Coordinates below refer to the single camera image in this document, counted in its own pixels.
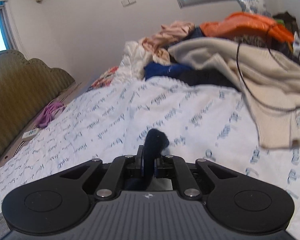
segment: pile of clothes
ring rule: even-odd
[[[295,111],[300,107],[300,65],[292,57],[293,41],[281,23],[245,12],[197,28],[177,21],[151,37],[127,42],[121,64],[111,70],[110,79],[106,74],[107,85],[167,76],[189,86],[232,87],[245,95],[261,147],[300,146]]]

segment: white bedsheet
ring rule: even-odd
[[[300,115],[297,122],[300,128]],[[288,231],[300,240],[300,149],[259,149],[256,126],[234,89],[193,88],[164,77],[93,90],[72,101],[0,168],[0,213],[5,195],[22,184],[94,157],[108,163],[135,155],[151,128],[167,134],[166,153],[186,162],[207,158],[287,190],[296,205]]]

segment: navy fabric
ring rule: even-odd
[[[163,66],[158,63],[151,62],[145,67],[145,78],[148,80],[154,76],[167,76],[171,78],[178,78],[181,73],[193,70],[193,68],[175,64],[172,66]]]
[[[189,86],[216,85],[234,88],[238,91],[237,87],[230,80],[228,80],[217,69],[213,68],[186,71],[181,73],[177,79],[188,84]]]
[[[168,48],[178,44],[179,42],[182,42],[182,41],[187,41],[187,40],[191,40],[191,39],[196,39],[196,38],[202,38],[202,37],[205,37],[206,35],[204,35],[200,29],[200,27],[197,27],[194,29],[193,32],[189,33],[188,36],[186,36],[183,40],[181,41],[176,41],[176,42],[172,42],[172,43],[169,43],[168,45],[164,46],[163,48],[168,50]]]

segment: blue cloth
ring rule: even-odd
[[[167,76],[170,78],[178,78],[181,73],[193,70],[191,67],[175,64],[172,66],[163,66],[158,63],[151,62],[145,67],[145,78],[148,80],[154,76]]]
[[[191,40],[191,39],[196,39],[196,38],[202,38],[202,37],[205,37],[206,35],[204,35],[200,29],[200,27],[196,27],[194,29],[193,32],[190,32],[188,36],[186,36],[183,40],[181,41],[176,41],[176,42],[172,42],[172,43],[169,43],[168,45],[164,46],[163,48],[168,50],[168,48],[182,42],[182,41],[187,41],[187,40]]]

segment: beige sweater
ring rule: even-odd
[[[216,68],[246,96],[263,148],[289,148],[300,145],[300,131],[294,112],[270,110],[261,106],[246,90],[236,64],[238,44],[217,38],[198,38],[181,42],[169,53],[179,62],[195,69]],[[245,82],[259,101],[278,108],[300,106],[300,66],[277,51],[242,44],[239,67]]]

